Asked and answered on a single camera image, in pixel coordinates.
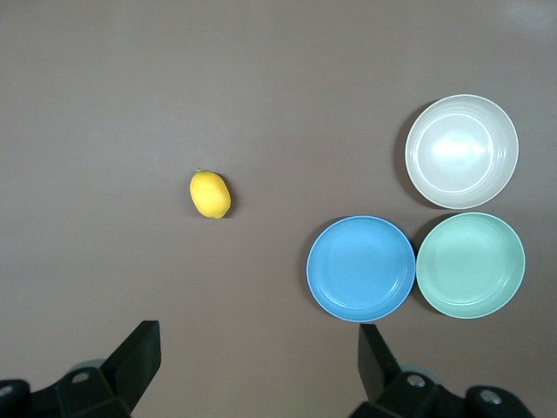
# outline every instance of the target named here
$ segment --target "mint green bowl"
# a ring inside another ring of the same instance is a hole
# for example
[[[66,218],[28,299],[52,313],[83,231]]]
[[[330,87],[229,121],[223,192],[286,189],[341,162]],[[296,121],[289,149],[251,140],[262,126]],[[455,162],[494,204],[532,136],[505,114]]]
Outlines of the mint green bowl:
[[[486,213],[461,213],[426,236],[416,280],[432,307],[473,319],[504,307],[518,291],[525,267],[524,247],[511,226]]]

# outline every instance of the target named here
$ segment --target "blue bowl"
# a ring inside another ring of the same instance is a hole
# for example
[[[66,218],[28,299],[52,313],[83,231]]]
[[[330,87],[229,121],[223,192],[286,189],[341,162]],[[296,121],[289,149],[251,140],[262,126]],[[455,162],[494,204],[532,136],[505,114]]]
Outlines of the blue bowl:
[[[352,216],[319,235],[306,273],[313,297],[329,314],[370,322],[392,313],[408,297],[416,259],[398,227],[374,216]]]

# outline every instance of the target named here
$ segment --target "yellow lemon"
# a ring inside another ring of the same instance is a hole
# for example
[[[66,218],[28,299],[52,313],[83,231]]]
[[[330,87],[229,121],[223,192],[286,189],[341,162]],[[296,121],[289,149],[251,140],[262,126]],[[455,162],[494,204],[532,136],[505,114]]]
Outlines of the yellow lemon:
[[[230,209],[228,188],[215,172],[197,170],[191,178],[190,194],[199,213],[207,218],[222,218]]]

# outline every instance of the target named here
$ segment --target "metal screw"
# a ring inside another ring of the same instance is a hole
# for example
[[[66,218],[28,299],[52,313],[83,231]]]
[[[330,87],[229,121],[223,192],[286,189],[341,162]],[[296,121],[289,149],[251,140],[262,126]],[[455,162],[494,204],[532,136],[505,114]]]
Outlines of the metal screw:
[[[7,396],[7,395],[11,394],[13,391],[14,391],[14,388],[10,385],[4,386],[3,388],[0,388],[0,398],[2,398],[3,396]]]
[[[502,400],[498,394],[493,390],[484,389],[480,392],[480,397],[484,402],[492,403],[493,405],[500,405]]]
[[[87,379],[89,379],[89,374],[86,372],[82,372],[82,373],[78,373],[75,376],[73,376],[73,379],[71,379],[72,383],[81,383],[82,381],[86,381]]]
[[[410,383],[410,386],[413,386],[414,388],[423,388],[426,385],[426,381],[424,381],[424,379],[417,374],[410,374],[406,377],[406,380]]]

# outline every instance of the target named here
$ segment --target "bowl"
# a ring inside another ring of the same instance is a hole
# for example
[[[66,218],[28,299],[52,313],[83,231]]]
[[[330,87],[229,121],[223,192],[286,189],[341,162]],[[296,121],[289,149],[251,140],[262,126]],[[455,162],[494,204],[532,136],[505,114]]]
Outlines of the bowl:
[[[329,314],[352,322],[378,320],[410,293],[416,261],[412,246],[389,221],[344,218],[315,240],[307,259],[307,281]]]
[[[434,204],[468,209],[495,197],[510,178],[519,142],[496,103],[470,94],[443,98],[416,119],[406,141],[406,169]]]
[[[525,267],[524,248],[509,224],[469,212],[427,234],[416,259],[416,280],[435,309],[473,319],[504,307],[518,291]]]

